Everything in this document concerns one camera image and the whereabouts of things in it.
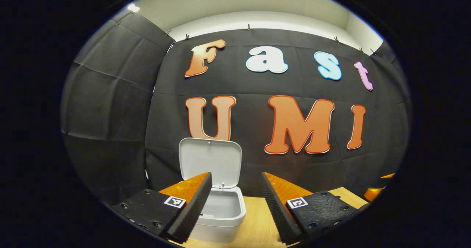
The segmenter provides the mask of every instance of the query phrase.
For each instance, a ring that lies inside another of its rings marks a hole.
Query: black cloth wall
[[[144,141],[152,91],[173,39],[123,10],[84,45],[61,102],[61,131],[78,175],[102,201],[148,187]]]
[[[203,75],[185,78],[190,66],[191,49],[224,39],[226,46],[217,49],[215,60]],[[249,50],[257,46],[274,46],[284,54],[289,68],[282,74],[252,72],[245,66]],[[327,52],[340,62],[342,78],[325,79],[314,60],[317,51]],[[360,61],[373,84],[365,89],[358,70]],[[245,196],[261,196],[261,172],[291,181],[316,192],[346,187],[362,196],[381,176],[394,173],[407,147],[411,103],[405,77],[391,62],[380,56],[368,56],[358,49],[338,45],[334,40],[287,30],[230,30],[192,37],[181,41],[163,58],[156,80],[146,131],[146,169],[154,188],[181,181],[178,144],[190,137],[185,100],[203,97],[203,125],[209,136],[217,133],[215,96],[237,99],[231,109],[231,141],[242,147],[242,169],[238,186]],[[274,95],[295,97],[306,117],[317,99],[335,104],[332,113],[330,151],[308,154],[305,150],[270,155],[264,147],[271,141],[274,111],[268,100]],[[347,150],[351,138],[351,106],[366,108],[363,144]]]

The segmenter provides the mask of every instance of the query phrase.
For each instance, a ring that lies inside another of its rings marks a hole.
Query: container lid
[[[239,182],[242,149],[233,141],[185,138],[178,146],[184,180],[211,172],[215,188],[232,188]]]

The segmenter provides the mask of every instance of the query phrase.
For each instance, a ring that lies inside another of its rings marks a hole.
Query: decorative letter
[[[311,136],[306,146],[307,153],[325,153],[330,149],[330,117],[334,109],[333,102],[319,99],[314,102],[308,118],[304,120],[301,109],[291,96],[277,95],[269,99],[268,104],[275,109],[275,125],[271,143],[265,146],[265,152],[284,154],[289,150],[286,145],[288,132],[294,152],[298,153]]]
[[[361,81],[363,82],[363,85],[369,90],[373,90],[373,84],[368,80],[368,77],[366,76],[368,74],[368,71],[363,67],[363,64],[361,64],[360,61],[357,63],[353,64],[355,68],[358,69],[358,72],[360,72],[360,77]]]
[[[208,67],[205,66],[205,60],[207,60],[208,63],[211,63],[216,57],[216,49],[214,47],[220,49],[225,45],[226,42],[219,39],[194,47],[191,50],[193,52],[193,57],[191,58],[190,68],[185,72],[185,77],[192,77],[205,73],[208,70]]]
[[[212,99],[212,105],[217,111],[217,134],[210,137],[203,129],[203,107],[206,100],[201,97],[188,98],[185,105],[188,108],[188,126],[193,138],[218,139],[228,141],[231,138],[231,107],[236,104],[232,96],[217,96]]]
[[[320,64],[318,70],[325,79],[337,81],[342,78],[339,61],[334,55],[325,52],[316,52],[314,53],[314,59]]]
[[[270,70],[273,73],[283,73],[288,69],[284,63],[283,52],[275,47],[256,47],[249,51],[253,57],[249,57],[245,65],[254,72],[264,72]]]
[[[363,131],[363,116],[366,113],[364,106],[352,106],[353,131],[352,138],[348,142],[347,149],[358,149],[361,146],[361,133]]]

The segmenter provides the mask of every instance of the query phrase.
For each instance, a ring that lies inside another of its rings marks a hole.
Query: table surface
[[[343,187],[329,192],[334,196],[340,196],[342,201],[354,208],[360,208],[368,203]],[[180,246],[186,248],[285,248],[296,244],[286,246],[278,241],[278,230],[264,198],[244,196],[244,201],[247,213],[235,241],[213,243],[189,238]]]

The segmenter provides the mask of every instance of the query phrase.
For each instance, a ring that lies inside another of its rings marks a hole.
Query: storage box
[[[178,146],[184,180],[210,171],[213,186],[190,238],[229,243],[245,218],[239,182],[242,149],[232,141],[182,139]]]

